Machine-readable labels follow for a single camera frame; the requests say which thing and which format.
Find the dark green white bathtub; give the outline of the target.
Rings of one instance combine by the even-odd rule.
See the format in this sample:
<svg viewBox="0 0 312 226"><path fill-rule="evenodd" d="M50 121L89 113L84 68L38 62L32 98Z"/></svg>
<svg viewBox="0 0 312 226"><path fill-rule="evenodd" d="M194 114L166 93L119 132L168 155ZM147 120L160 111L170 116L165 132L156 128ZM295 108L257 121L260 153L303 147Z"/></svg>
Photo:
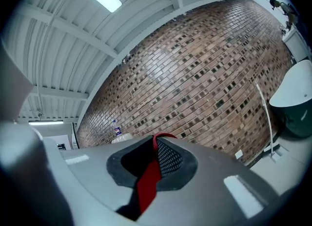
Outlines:
<svg viewBox="0 0 312 226"><path fill-rule="evenodd" d="M312 62L302 60L285 74L269 104L295 136L312 136Z"/></svg>

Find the red cloth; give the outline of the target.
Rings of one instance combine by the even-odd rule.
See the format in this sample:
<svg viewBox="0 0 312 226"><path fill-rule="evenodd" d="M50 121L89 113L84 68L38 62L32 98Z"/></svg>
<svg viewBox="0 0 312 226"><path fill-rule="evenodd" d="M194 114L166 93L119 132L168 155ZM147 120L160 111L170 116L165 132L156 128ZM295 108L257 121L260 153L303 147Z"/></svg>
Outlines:
<svg viewBox="0 0 312 226"><path fill-rule="evenodd" d="M148 163L136 185L140 214L142 214L149 207L156 197L156 184L161 180L160 167L158 163L158 137L176 138L176 136L170 133L157 133L153 136L152 159Z"/></svg>

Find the white counter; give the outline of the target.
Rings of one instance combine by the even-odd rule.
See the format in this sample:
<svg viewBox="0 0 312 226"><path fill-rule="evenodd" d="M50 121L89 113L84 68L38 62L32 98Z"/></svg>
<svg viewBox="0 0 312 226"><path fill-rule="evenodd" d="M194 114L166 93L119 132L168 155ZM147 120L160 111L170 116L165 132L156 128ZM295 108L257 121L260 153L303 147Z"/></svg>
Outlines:
<svg viewBox="0 0 312 226"><path fill-rule="evenodd" d="M312 61L311 49L294 26L282 36L282 41L287 46L296 62L300 62L304 59Z"/></svg>

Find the small blue label bottle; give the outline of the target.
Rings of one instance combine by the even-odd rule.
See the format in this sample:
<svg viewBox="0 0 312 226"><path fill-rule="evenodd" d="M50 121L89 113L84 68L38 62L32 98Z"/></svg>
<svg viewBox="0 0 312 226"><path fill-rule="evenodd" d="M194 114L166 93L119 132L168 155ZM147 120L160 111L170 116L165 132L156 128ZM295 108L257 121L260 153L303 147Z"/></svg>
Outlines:
<svg viewBox="0 0 312 226"><path fill-rule="evenodd" d="M119 136L122 134L122 132L121 132L120 126L119 126L119 124L116 122L116 120L113 120L113 128L114 128L114 131L115 131L116 136L119 137Z"/></svg>

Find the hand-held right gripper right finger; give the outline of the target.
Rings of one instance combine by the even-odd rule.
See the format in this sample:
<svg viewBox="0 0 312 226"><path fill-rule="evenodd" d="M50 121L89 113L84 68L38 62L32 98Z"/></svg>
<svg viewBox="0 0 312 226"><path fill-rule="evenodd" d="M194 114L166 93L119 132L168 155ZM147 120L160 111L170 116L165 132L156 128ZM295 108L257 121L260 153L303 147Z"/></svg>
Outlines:
<svg viewBox="0 0 312 226"><path fill-rule="evenodd" d="M230 155L171 137L158 137L182 156L181 167L160 183L188 182L158 191L139 217L142 226L263 226L280 208L279 195Z"/></svg>

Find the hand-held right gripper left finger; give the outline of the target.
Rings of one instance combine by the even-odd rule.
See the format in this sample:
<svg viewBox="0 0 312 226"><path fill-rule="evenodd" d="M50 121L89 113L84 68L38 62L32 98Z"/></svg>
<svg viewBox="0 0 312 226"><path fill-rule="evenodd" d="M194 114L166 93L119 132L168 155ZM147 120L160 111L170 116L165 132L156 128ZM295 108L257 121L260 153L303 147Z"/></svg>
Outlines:
<svg viewBox="0 0 312 226"><path fill-rule="evenodd" d="M58 186L72 216L73 226L156 226L156 213L141 213L137 176L121 164L125 155L144 146L130 163L153 153L153 138L139 137L116 144L58 152Z"/></svg>

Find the white pole with base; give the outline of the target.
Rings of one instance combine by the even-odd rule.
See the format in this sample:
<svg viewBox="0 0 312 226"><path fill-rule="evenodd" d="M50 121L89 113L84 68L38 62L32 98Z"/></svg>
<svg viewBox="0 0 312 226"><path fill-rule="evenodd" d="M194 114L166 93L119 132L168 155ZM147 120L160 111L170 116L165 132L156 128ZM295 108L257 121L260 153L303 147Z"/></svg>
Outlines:
<svg viewBox="0 0 312 226"><path fill-rule="evenodd" d="M266 117L265 125L269 129L269 140L265 144L264 148L260 151L260 153L258 153L250 161L249 163L250 168L264 158L268 158L273 164L278 164L281 161L282 157L286 156L289 152L281 144L280 137L282 136L282 133L284 132L284 128L279 129L275 134L273 134L273 127L271 123L271 118L270 118L270 113L269 113L267 102L264 98L264 95L260 88L259 83L255 82L254 84L255 84L256 89L259 92L259 95L261 98L261 104L264 109L264 113Z"/></svg>

